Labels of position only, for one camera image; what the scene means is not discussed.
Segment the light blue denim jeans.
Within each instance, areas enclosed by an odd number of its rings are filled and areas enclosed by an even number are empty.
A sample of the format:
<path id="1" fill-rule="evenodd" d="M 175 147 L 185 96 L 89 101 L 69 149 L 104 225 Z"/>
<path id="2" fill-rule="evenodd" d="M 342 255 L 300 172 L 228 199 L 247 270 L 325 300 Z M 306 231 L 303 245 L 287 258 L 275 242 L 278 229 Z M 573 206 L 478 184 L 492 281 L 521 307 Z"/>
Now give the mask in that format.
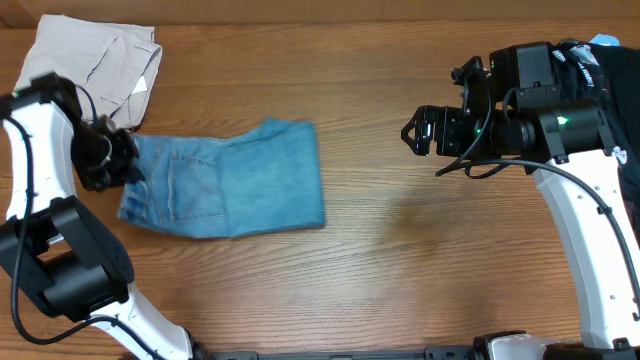
<path id="1" fill-rule="evenodd" d="M 137 135 L 141 180 L 126 185 L 118 216 L 197 239 L 322 227 L 326 223 L 315 126 L 267 118 L 218 139 Z"/>

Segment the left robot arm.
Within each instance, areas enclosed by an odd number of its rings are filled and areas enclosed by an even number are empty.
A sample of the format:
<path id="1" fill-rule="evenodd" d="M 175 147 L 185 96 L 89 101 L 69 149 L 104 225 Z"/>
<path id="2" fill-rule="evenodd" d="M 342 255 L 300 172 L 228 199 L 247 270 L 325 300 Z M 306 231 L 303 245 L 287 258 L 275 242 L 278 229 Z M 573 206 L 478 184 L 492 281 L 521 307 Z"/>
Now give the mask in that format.
<path id="1" fill-rule="evenodd" d="M 1 98 L 13 185 L 1 266 L 14 326 L 36 345 L 95 327 L 138 359 L 206 359 L 141 293 L 126 249 L 77 196 L 78 186 L 99 192 L 142 177 L 130 135 L 96 112 L 83 118 L 82 90 L 48 73 Z"/>

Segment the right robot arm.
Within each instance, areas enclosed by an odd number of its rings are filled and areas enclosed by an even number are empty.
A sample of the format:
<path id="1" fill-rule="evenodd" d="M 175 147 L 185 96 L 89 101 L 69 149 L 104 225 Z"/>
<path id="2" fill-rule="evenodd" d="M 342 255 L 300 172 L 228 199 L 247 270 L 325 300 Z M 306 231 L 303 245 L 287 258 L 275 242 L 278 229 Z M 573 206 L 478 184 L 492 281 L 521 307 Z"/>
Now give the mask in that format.
<path id="1" fill-rule="evenodd" d="M 522 330 L 481 335 L 466 359 L 635 359 L 639 355 L 639 244 L 626 209 L 636 165 L 611 110 L 589 43 L 536 42 L 470 58 L 451 78 L 460 107 L 419 107 L 402 128 L 418 156 L 450 158 L 480 180 L 519 166 L 553 216 L 580 314 L 576 342 Z"/>

